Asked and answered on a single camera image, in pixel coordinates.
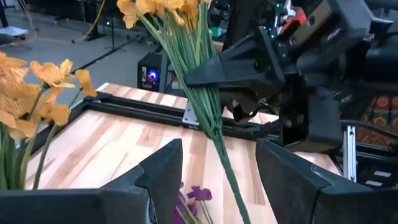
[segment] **wooden table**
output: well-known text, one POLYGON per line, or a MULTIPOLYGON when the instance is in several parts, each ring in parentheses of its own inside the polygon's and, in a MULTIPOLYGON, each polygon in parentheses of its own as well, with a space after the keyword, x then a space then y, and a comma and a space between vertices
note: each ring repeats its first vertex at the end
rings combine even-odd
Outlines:
MULTIPOLYGON (((100 90, 176 108, 185 108, 187 103, 186 98, 107 83, 100 90)), ((275 119, 275 116, 259 114, 252 122, 265 123, 275 119)), ((189 192, 193 185, 209 188, 213 200, 208 202, 208 207, 214 223, 242 223, 215 147, 203 133, 97 111, 84 112, 53 140, 40 188, 101 187, 174 138, 183 141, 183 191, 189 192)), ((225 137, 225 143, 252 223, 276 223, 257 170, 255 142, 225 137)), ((327 156, 299 154, 338 173, 327 156)), ((29 162, 28 188, 32 187, 39 157, 40 152, 29 162)))

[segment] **concrete floor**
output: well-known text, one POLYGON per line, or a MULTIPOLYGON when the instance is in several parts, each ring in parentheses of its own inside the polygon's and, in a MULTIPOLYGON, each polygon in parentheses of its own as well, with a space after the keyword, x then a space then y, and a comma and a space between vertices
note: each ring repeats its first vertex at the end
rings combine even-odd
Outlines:
MULTIPOLYGON (((31 34, 34 33, 32 32, 29 21, 23 19, 21 16, 8 16, 7 19, 10 26, 28 29, 31 34)), ((38 38, 32 39, 32 42, 26 44, 0 47, 0 51, 28 62, 37 60, 40 63, 53 62, 61 64, 68 58, 74 62, 75 65, 73 69, 76 69, 108 52, 109 49, 105 49, 105 47, 111 46, 112 44, 110 34, 91 42, 81 41, 72 44, 69 43, 72 39, 79 39, 82 37, 83 34, 81 29, 69 29, 56 26, 55 24, 51 25, 48 22, 36 21, 34 21, 34 26, 40 29, 38 38), (40 37, 63 40, 65 43, 48 41, 40 37)), ((116 46, 126 42, 127 40, 125 37, 122 38, 120 35, 115 37, 116 46)), ((151 47, 144 41, 142 44, 138 44, 137 42, 130 43, 123 47, 123 49, 125 52, 118 50, 87 68, 91 73, 95 88, 98 88, 106 82, 131 87, 137 86, 137 62, 151 51, 151 47)), ((26 81, 30 83, 38 82, 31 73, 27 76, 26 81)), ((58 103, 69 104, 77 91, 77 89, 65 91, 58 99, 58 103)))

